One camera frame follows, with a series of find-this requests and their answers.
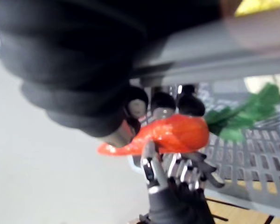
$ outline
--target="orange carrot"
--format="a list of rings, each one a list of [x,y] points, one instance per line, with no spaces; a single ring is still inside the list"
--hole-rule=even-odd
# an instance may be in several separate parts
[[[209,129],[203,118],[176,114],[142,127],[127,146],[116,148],[104,143],[98,148],[98,153],[112,156],[141,155],[148,140],[160,146],[160,153],[195,152],[208,144]]]

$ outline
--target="white background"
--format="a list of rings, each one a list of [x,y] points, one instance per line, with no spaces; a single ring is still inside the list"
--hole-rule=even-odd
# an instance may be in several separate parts
[[[0,65],[0,224],[124,224],[147,212],[144,179],[126,158],[49,120]]]

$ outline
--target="gray metal bar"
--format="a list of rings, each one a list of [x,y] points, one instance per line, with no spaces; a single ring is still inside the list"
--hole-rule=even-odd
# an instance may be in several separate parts
[[[143,86],[280,73],[280,9],[185,30],[143,49],[133,79]]]

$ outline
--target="wooden floor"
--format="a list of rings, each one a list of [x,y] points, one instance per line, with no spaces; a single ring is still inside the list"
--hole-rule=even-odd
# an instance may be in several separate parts
[[[245,186],[245,182],[239,181],[238,185]],[[261,190],[260,182],[254,182],[253,188]],[[271,194],[277,193],[277,189],[274,183],[268,182],[267,189]],[[216,224],[265,224],[267,218],[269,217],[269,214],[261,213],[254,210],[239,209],[236,207],[210,201],[208,201],[208,204],[213,215],[228,219],[228,221],[222,221],[215,218]],[[274,218],[270,222],[270,224],[280,224],[280,218]]]
[[[269,217],[268,214],[254,210],[239,209],[216,202],[208,202],[208,204],[213,215],[228,219],[222,221],[215,218],[216,224],[264,224]],[[271,224],[280,224],[280,218],[274,218]]]

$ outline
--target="toy carrot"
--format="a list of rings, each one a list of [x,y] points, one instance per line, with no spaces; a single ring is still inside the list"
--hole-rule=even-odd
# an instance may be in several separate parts
[[[242,129],[274,115],[275,105],[279,102],[278,87],[267,84],[236,109],[226,107],[219,112],[209,111],[205,119],[175,114],[141,128],[129,145],[115,148],[102,144],[98,153],[114,156],[141,155],[148,140],[153,140],[160,146],[160,153],[190,153],[208,144],[210,132],[224,140],[242,141]]]

